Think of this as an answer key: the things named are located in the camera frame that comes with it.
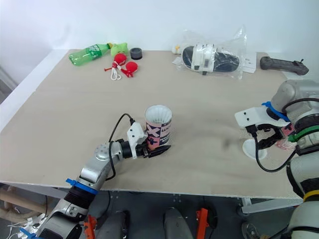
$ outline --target red clamp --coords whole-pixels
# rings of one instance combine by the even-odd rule
[[[201,208],[200,211],[196,211],[196,219],[198,220],[196,239],[205,239],[206,228],[209,227],[207,222],[208,210]]]
[[[88,221],[84,222],[84,233],[86,239],[95,239],[95,227],[96,227],[97,221],[96,218],[88,215]]]

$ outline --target printed cup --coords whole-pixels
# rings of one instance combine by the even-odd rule
[[[171,110],[162,105],[148,107],[145,111],[147,143],[150,150],[168,144]]]

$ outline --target green toy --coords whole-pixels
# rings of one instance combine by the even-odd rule
[[[128,44],[126,42],[113,45],[111,48],[111,56],[115,56],[118,53],[124,53],[125,55],[129,53]]]

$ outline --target white string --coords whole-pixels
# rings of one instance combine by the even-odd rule
[[[116,61],[114,61],[113,63],[115,63],[117,65],[117,68],[119,68],[119,64]],[[122,76],[120,74],[118,74],[116,68],[112,67],[111,80],[116,81],[116,80],[120,80],[121,78],[122,78]]]

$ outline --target green band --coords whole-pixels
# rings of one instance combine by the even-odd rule
[[[319,131],[319,125],[305,128],[295,135],[290,135],[288,137],[288,141],[297,142],[301,137],[305,136],[306,134],[309,134],[310,132],[317,132],[317,131]]]

